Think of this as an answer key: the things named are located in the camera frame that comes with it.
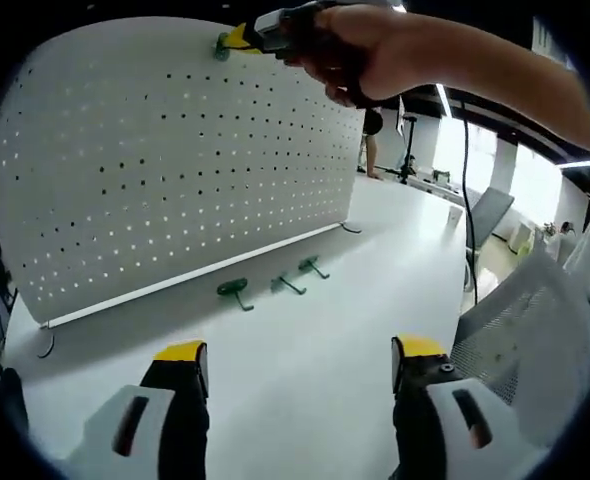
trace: white pegboard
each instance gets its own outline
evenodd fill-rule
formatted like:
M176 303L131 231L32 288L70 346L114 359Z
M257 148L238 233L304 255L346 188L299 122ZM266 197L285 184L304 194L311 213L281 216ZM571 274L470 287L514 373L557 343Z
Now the white pegboard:
M40 322L346 218L362 114L230 27L116 20L37 48L0 108L0 241Z

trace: hand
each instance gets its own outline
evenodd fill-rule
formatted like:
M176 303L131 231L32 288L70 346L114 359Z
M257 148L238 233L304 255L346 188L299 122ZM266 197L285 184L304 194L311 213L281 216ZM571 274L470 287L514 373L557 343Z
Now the hand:
M366 52L368 60L360 86L364 95L373 100L389 98L427 83L421 67L422 55L417 48L421 40L417 33L426 22L426 17L369 5L332 7L315 17L318 28L331 31L342 41ZM314 56L290 59L286 63L303 66L311 77L326 85L326 95L331 100L351 105L341 66L333 52L316 52Z

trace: ceiling light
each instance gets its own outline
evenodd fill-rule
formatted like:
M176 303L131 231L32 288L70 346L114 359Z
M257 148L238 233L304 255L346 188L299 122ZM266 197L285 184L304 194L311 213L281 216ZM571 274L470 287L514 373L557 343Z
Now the ceiling light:
M558 166L562 170L565 170L567 168L590 167L590 160L584 160L582 162L562 163Z
M437 87L437 93L439 94L439 98L442 101L442 106L444 107L444 113L447 117L453 117L451 113L451 106L448 104L448 97L446 97L446 89L444 85L441 83L436 83L435 87Z

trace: window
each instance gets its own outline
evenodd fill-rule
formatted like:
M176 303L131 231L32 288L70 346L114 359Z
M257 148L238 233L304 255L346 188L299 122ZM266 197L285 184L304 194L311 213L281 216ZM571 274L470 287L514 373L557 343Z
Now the window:
M468 172L466 183L469 189L483 193L491 183L497 135L490 130L468 124ZM464 122L442 117L437 134L433 168L450 172L451 183L462 185L464 168Z
M537 225L555 221L562 173L553 163L523 146L517 146L510 194L513 208Z

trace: office floor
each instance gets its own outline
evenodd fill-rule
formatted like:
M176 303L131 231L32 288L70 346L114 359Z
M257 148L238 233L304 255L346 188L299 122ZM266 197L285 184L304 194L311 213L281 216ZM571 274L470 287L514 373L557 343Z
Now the office floor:
M491 236L482 248L479 257L478 298L481 300L503 282L517 267L517 255L511 252L506 242ZM464 292L461 313L473 306L473 292Z

